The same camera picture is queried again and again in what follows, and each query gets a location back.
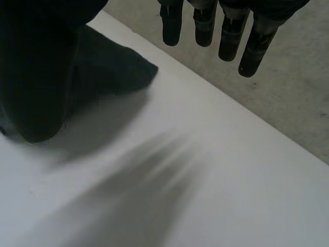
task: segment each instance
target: black fabric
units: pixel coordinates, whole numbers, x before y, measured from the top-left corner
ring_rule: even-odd
[[[72,10],[76,4],[72,15],[66,2]],[[80,99],[76,108],[100,88],[125,93],[155,76],[157,68],[140,55],[84,26],[105,2],[0,2],[0,104],[27,141],[55,135],[71,113],[71,99]]]
[[[309,0],[219,0],[219,2],[220,5],[229,8],[250,8],[253,12],[271,20],[282,21],[289,19]]]

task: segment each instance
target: robotic hand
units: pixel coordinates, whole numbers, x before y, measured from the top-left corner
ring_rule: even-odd
[[[161,4],[163,41],[177,45],[181,30],[184,0],[158,0]],[[198,45],[211,44],[215,25],[217,0],[188,0],[194,7],[195,40]],[[253,76],[278,28],[309,0],[219,0],[224,21],[218,56],[224,61],[235,58],[248,19],[253,11],[253,26],[239,65],[239,74]]]

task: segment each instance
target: concrete floor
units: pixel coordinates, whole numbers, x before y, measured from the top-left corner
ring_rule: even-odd
[[[157,0],[110,0],[105,11],[204,77],[283,134],[329,164],[329,5],[312,0],[280,27],[255,76],[243,78],[237,68],[252,15],[237,57],[217,56],[222,10],[218,7],[213,42],[194,41],[193,8],[185,2],[180,42],[162,42]]]

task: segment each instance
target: white table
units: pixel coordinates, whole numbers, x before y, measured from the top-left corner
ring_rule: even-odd
[[[159,74],[48,143],[0,137],[0,246],[329,245],[325,163],[106,13],[90,25]]]

